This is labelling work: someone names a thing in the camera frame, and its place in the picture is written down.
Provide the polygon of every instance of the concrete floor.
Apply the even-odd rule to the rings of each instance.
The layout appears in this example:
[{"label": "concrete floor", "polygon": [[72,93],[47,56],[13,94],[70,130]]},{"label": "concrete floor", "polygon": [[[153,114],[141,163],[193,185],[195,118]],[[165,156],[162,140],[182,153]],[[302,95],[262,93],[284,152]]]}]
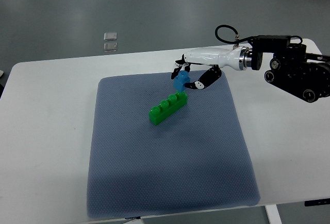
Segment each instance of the concrete floor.
[{"label": "concrete floor", "polygon": [[[5,85],[19,62],[104,55],[103,34],[118,33],[118,51],[222,44],[220,24],[241,38],[298,35],[330,55],[330,0],[0,0],[0,70]],[[233,34],[225,32],[229,40]],[[283,223],[329,223],[330,207],[278,206]],[[151,223],[268,223],[264,208],[178,215]]]}]

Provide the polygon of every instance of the robotic arm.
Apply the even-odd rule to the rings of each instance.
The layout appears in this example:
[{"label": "robotic arm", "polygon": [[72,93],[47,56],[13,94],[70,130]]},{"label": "robotic arm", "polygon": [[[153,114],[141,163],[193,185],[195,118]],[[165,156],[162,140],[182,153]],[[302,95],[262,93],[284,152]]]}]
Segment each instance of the robotic arm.
[{"label": "robotic arm", "polygon": [[[230,28],[236,34],[235,41],[226,41],[218,36],[222,27]],[[221,77],[221,68],[230,66],[237,71],[248,67],[259,70],[263,53],[273,53],[270,70],[265,72],[266,82],[306,101],[330,96],[330,56],[306,53],[306,45],[298,36],[253,36],[239,40],[237,30],[228,25],[220,25],[215,31],[216,38],[233,49],[198,48],[182,55],[175,61],[171,78],[174,79],[183,68],[190,71],[191,64],[205,64],[211,68],[197,81],[185,83],[186,88],[204,89]],[[290,43],[291,38],[299,38],[300,43]],[[252,48],[239,46],[248,41]]]}]

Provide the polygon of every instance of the green lego brick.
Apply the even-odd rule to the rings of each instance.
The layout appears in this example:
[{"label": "green lego brick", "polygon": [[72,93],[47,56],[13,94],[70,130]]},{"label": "green lego brick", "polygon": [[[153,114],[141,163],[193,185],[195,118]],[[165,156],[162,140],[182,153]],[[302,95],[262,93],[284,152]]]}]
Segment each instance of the green lego brick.
[{"label": "green lego brick", "polygon": [[154,125],[160,124],[171,114],[183,107],[188,101],[186,92],[176,92],[171,94],[168,99],[162,100],[159,105],[152,107],[149,112],[149,119]]}]

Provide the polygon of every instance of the black cable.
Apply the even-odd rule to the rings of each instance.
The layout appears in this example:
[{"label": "black cable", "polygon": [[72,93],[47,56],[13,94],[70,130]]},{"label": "black cable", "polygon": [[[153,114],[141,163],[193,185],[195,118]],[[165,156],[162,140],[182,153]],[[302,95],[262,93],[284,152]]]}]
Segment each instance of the black cable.
[{"label": "black cable", "polygon": [[216,38],[218,40],[220,40],[221,42],[223,42],[223,43],[238,44],[238,43],[241,43],[241,42],[244,42],[244,41],[248,41],[251,44],[250,40],[254,38],[254,36],[250,36],[250,37],[247,37],[247,38],[244,38],[244,39],[241,39],[241,40],[235,40],[235,41],[228,41],[228,40],[221,39],[218,35],[218,30],[222,27],[231,29],[232,31],[234,31],[235,35],[238,35],[238,31],[235,28],[233,28],[232,26],[229,26],[229,25],[224,25],[223,24],[223,25],[218,26],[215,30]]},{"label": "black cable", "polygon": [[298,38],[298,39],[300,39],[300,43],[298,43],[298,45],[300,45],[300,44],[303,43],[303,39],[300,36],[294,35],[294,36],[289,36],[289,38],[290,39],[292,39],[292,38]]}]

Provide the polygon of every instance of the blue mat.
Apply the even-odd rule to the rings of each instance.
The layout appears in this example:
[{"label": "blue mat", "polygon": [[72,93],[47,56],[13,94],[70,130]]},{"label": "blue mat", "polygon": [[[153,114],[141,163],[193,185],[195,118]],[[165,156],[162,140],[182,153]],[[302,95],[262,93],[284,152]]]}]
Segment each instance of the blue mat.
[{"label": "blue mat", "polygon": [[[198,79],[203,72],[191,72]],[[253,206],[251,159],[223,73],[158,126],[152,106],[175,93],[170,73],[104,78],[97,91],[87,188],[91,218]]]}]

